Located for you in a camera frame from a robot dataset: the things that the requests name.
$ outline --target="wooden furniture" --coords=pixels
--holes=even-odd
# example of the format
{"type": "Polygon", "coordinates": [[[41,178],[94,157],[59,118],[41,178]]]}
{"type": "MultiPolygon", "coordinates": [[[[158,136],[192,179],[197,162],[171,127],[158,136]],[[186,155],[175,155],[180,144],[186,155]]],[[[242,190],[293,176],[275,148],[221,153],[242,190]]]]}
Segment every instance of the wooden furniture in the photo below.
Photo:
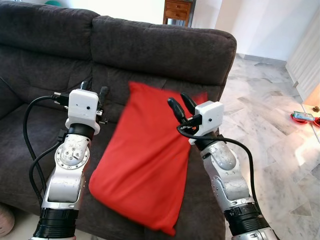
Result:
{"type": "Polygon", "coordinates": [[[192,0],[165,0],[163,24],[168,24],[168,19],[183,20],[188,27],[192,0]]]}

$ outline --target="wooden drawer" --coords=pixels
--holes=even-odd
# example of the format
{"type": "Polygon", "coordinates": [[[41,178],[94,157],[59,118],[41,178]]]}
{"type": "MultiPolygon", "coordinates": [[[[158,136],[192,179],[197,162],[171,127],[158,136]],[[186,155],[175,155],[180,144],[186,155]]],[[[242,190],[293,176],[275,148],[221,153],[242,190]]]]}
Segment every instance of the wooden drawer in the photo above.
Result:
{"type": "Polygon", "coordinates": [[[168,19],[186,20],[187,13],[186,12],[180,12],[180,11],[166,10],[165,11],[165,16],[168,19]]]}
{"type": "Polygon", "coordinates": [[[184,3],[175,3],[168,1],[166,3],[166,9],[167,10],[175,10],[175,11],[182,11],[182,12],[188,12],[189,5],[184,3]]]}

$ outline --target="toy on floor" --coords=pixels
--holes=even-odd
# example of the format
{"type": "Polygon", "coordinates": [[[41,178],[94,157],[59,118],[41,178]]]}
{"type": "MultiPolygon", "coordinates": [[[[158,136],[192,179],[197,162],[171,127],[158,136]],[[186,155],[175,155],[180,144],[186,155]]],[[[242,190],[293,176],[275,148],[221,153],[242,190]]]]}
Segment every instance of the toy on floor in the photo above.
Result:
{"type": "Polygon", "coordinates": [[[291,116],[292,120],[295,121],[298,124],[313,123],[316,126],[320,127],[320,119],[319,119],[319,117],[314,117],[310,113],[294,111],[290,116],[291,116]]]}

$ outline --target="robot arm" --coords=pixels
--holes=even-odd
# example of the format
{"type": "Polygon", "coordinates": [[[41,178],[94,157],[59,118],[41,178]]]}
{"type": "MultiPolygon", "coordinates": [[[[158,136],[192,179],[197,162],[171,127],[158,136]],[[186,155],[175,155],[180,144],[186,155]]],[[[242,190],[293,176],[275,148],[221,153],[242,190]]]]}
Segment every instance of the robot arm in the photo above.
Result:
{"type": "Polygon", "coordinates": [[[68,132],[55,152],[55,170],[44,194],[40,220],[31,240],[75,240],[76,219],[86,183],[85,171],[90,160],[90,146],[100,126],[97,119],[103,113],[108,93],[102,87],[100,98],[95,92],[73,90],[63,96],[67,104],[68,132]]]}
{"type": "Polygon", "coordinates": [[[178,131],[200,150],[213,194],[229,222],[232,240],[277,240],[276,234],[261,213],[255,195],[250,195],[241,174],[238,157],[224,141],[239,142],[217,137],[215,134],[222,124],[223,104],[207,101],[196,105],[185,93],[182,93],[181,97],[189,112],[193,114],[191,118],[186,119],[184,110],[175,99],[169,98],[168,104],[181,123],[177,127],[178,131]]]}

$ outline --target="sofa backrest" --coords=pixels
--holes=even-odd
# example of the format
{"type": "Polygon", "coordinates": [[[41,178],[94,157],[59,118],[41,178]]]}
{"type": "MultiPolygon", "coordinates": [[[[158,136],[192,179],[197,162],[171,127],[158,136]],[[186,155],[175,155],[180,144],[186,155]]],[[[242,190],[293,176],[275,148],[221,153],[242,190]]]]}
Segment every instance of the sofa backrest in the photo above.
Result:
{"type": "Polygon", "coordinates": [[[0,1],[0,77],[26,103],[92,80],[90,36],[97,13],[0,1]]]}
{"type": "Polygon", "coordinates": [[[0,1],[0,77],[26,103],[70,92],[82,81],[92,81],[95,92],[109,86],[105,108],[113,122],[129,98],[128,81],[190,95],[208,92],[218,101],[236,47],[231,34],[214,29],[0,1]]]}
{"type": "Polygon", "coordinates": [[[237,48],[224,31],[156,25],[98,16],[92,21],[92,90],[110,87],[105,106],[117,122],[129,98],[128,81],[157,88],[207,92],[218,101],[237,48]]]}

